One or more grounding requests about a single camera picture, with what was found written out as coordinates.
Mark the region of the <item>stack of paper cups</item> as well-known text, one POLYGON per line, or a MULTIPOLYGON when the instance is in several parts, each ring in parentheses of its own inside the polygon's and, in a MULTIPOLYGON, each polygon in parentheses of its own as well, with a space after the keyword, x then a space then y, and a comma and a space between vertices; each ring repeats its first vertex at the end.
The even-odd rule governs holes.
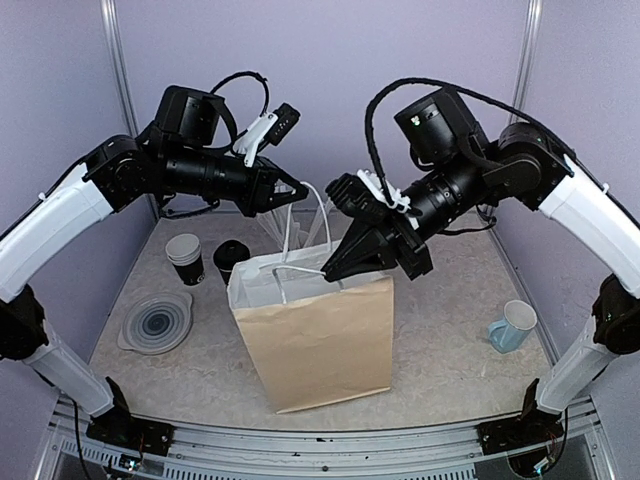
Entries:
POLYGON ((204 264, 198 236, 192 233, 174 236, 167 242, 165 253, 185 285, 195 286, 204 279, 204 264))

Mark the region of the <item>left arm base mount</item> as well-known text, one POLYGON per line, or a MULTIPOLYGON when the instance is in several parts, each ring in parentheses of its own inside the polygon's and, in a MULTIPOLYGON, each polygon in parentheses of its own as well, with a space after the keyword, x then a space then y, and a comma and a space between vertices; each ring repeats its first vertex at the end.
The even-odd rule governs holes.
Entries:
POLYGON ((86 435, 105 444, 166 457, 175 427, 170 423, 133 416, 117 383, 110 377, 106 382, 112 401, 105 413, 91 415, 86 435))

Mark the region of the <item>black plastic cup lid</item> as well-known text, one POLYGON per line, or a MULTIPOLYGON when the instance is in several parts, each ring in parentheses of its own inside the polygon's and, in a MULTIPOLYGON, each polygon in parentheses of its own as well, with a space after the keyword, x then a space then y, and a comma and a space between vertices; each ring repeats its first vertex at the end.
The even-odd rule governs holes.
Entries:
POLYGON ((231 272, 237 263, 249 260, 249 248, 239 240, 231 239, 220 244, 213 253, 214 265, 221 271, 231 272))

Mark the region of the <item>aluminium front rail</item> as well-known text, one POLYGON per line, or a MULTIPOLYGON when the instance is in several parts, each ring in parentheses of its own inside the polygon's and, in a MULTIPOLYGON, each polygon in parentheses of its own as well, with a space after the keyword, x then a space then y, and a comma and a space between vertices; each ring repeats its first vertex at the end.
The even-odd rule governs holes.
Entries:
POLYGON ((96 476, 127 479, 511 478, 510 460, 534 445, 488 454, 480 420, 362 431, 276 431, 173 421, 164 455, 138 454, 85 436, 87 418, 62 398, 30 479, 54 479, 83 459, 96 476))

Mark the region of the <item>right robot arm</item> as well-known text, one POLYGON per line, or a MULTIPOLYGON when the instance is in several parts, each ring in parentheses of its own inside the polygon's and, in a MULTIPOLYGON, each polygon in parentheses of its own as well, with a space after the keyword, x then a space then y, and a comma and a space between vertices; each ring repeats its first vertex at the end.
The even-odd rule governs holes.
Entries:
POLYGON ((330 281, 393 269, 420 278, 434 267, 437 237, 461 235, 465 214, 494 208, 498 253, 556 352, 511 423, 518 442, 535 442, 580 393, 604 399, 596 377, 638 352, 639 204, 615 202, 538 127, 519 122, 495 140, 471 137, 407 187, 384 189, 363 171, 326 192, 350 221, 324 264, 330 281))

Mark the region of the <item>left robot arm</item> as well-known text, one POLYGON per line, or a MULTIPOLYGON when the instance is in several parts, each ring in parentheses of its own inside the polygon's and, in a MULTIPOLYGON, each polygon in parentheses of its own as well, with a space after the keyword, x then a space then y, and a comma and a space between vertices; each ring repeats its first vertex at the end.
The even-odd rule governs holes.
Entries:
POLYGON ((118 444, 133 443, 140 424, 119 386, 47 325, 31 278, 85 230, 144 195, 230 201, 247 217, 305 199, 308 188, 262 155, 299 117, 283 104, 239 131, 221 96, 173 85, 139 135, 113 136, 75 161, 1 236, 2 357, 29 365, 118 444))

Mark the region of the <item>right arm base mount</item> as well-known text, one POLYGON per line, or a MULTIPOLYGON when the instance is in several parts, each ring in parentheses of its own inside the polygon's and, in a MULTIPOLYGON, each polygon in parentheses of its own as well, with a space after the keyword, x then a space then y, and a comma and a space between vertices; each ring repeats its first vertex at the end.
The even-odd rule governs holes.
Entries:
POLYGON ((539 380, 535 379, 526 389, 519 414, 482 422, 476 427, 484 455, 519 449, 564 435, 562 414, 550 414, 538 409, 535 399, 538 384, 539 380))

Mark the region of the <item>brown paper takeout bag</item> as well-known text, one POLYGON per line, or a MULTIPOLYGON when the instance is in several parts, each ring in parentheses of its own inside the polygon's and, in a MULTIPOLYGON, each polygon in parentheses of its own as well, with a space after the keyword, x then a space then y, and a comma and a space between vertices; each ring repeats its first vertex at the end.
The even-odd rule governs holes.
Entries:
POLYGON ((390 389, 394 280, 378 271, 330 283, 337 242, 305 243, 234 265, 229 307, 277 413, 390 389))

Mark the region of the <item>light blue ceramic mug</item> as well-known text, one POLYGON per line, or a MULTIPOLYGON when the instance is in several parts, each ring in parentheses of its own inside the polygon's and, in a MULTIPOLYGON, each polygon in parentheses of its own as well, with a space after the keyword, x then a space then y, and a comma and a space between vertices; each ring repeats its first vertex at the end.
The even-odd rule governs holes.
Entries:
POLYGON ((522 300, 510 300, 503 308, 502 317, 488 327, 488 340, 501 354, 517 350, 536 327, 535 310, 522 300))

